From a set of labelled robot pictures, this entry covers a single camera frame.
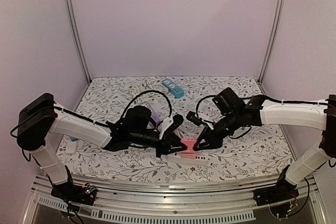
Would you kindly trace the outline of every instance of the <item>patterned fabric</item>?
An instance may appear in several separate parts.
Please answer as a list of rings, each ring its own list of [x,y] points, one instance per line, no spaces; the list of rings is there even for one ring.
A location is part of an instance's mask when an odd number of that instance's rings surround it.
[[[77,112],[100,122],[116,122],[134,96],[128,91],[131,87],[140,86],[144,79],[160,84],[165,78],[173,80],[185,92],[185,96],[180,99],[168,94],[173,114],[179,113],[184,117],[188,111],[195,111],[200,98],[218,94],[226,87],[231,87],[240,97],[260,94],[255,80],[246,77],[96,78],[80,102]],[[150,103],[162,119],[167,116],[168,105],[163,97],[146,94],[143,100]],[[202,102],[200,112],[215,121],[221,118],[210,99]],[[183,135],[197,138],[203,127],[185,120],[180,128]],[[238,130],[235,136],[245,130]],[[82,140],[78,140],[77,151],[69,155],[65,154],[68,141],[69,137],[65,136],[57,150],[61,162],[74,174],[101,179],[154,183],[213,182],[276,174],[293,161],[288,144],[277,125],[253,127],[242,138],[225,138],[223,147],[219,149],[200,151],[207,153],[210,158],[207,166],[165,162],[155,157],[152,148],[109,152]]]

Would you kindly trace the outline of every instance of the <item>white object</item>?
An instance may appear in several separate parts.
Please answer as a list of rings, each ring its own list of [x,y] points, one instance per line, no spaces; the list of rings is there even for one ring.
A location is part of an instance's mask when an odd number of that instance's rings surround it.
[[[29,151],[55,185],[68,181],[68,173],[65,166],[58,159],[55,151],[49,146],[41,146],[37,150]]]
[[[266,100],[262,104],[260,118],[262,124],[288,124],[307,126],[324,131],[326,129],[326,105],[276,103]]]
[[[198,114],[198,117],[199,117],[200,119],[202,119],[202,120],[206,123],[206,125],[208,125],[208,127],[209,127],[211,130],[214,129],[213,124],[209,123],[209,122],[214,122],[214,120],[212,120],[209,116],[207,116],[206,114],[203,114],[203,113],[199,113],[199,114]]]
[[[142,93],[143,91],[146,91],[146,90],[161,91],[164,94],[168,94],[169,93],[169,90],[164,85],[162,85],[160,83],[157,83],[155,81],[153,83],[151,83],[150,80],[144,79],[141,85],[134,85],[134,86],[132,86],[128,90],[127,94],[129,94],[132,97],[134,97],[134,96],[136,96],[136,95],[138,95],[138,94],[140,94],[140,93]],[[149,96],[149,97],[152,97],[153,95],[157,95],[157,94],[155,94],[155,93],[148,93],[146,95]],[[143,103],[144,102],[144,100],[143,100],[142,97],[137,98],[137,101],[139,103]]]
[[[67,146],[65,147],[65,153],[66,154],[75,153],[76,148],[77,148],[77,141],[69,141],[67,143]]]
[[[209,162],[208,154],[197,154],[195,159],[190,159],[190,158],[181,158],[180,153],[175,152],[173,154],[163,155],[162,158],[166,158],[168,162],[188,164],[188,165],[207,165]]]
[[[49,129],[50,133],[72,136],[99,147],[105,147],[112,139],[111,131],[107,127],[96,125],[63,111],[55,110],[55,112],[57,117]]]
[[[321,165],[330,160],[319,144],[315,144],[307,150],[298,160],[291,164],[286,172],[286,181],[297,185],[312,172],[315,172]]]
[[[163,138],[164,132],[170,127],[170,125],[173,124],[173,122],[174,121],[172,116],[168,116],[162,121],[162,123],[160,124],[160,136],[159,136],[160,140]]]

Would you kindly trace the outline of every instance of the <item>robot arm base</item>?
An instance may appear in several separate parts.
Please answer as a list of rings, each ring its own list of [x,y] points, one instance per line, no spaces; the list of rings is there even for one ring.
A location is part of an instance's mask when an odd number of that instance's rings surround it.
[[[268,205],[279,201],[291,199],[293,198],[293,196],[299,196],[299,192],[296,189],[296,186],[285,180],[288,168],[289,165],[282,170],[278,181],[274,186],[256,189],[254,191],[253,198],[256,201],[257,206]]]
[[[72,201],[93,206],[97,194],[96,187],[90,186],[89,184],[84,184],[82,186],[74,185],[68,167],[66,166],[65,168],[68,173],[68,181],[60,185],[55,185],[50,181],[53,186],[51,195],[61,198],[64,201]]]

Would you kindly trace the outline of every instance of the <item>pink object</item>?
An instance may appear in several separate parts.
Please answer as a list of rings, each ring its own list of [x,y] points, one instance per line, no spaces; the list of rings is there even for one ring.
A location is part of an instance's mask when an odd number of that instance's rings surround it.
[[[181,139],[181,143],[185,144],[188,149],[185,151],[181,152],[181,157],[182,158],[190,158],[190,159],[195,159],[197,156],[197,151],[194,151],[193,147],[195,143],[197,142],[197,139],[194,138],[183,138]]]

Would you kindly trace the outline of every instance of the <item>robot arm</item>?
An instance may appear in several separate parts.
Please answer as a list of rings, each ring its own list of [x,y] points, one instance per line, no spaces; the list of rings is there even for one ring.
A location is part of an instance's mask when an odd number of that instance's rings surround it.
[[[193,112],[187,116],[196,125],[205,125],[194,146],[195,150],[221,147],[223,138],[233,135],[242,126],[286,124],[312,127],[323,132],[322,142],[312,146],[297,161],[283,169],[275,186],[255,191],[257,205],[298,196],[296,185],[336,157],[336,95],[319,101],[277,101],[257,95],[245,104],[232,89],[227,88],[213,102],[225,117],[212,127]]]
[[[21,110],[19,124],[12,132],[18,129],[17,144],[28,151],[47,173],[53,186],[53,196],[92,205],[96,188],[88,184],[73,184],[68,168],[60,162],[55,151],[46,145],[47,133],[73,136],[107,151],[125,150],[131,144],[140,144],[155,148],[157,157],[187,149],[173,132],[182,124],[182,116],[165,119],[161,124],[161,132],[147,129],[149,122],[155,126],[151,111],[143,106],[127,110],[125,117],[115,124],[95,122],[65,109],[54,101],[53,95],[45,93]]]

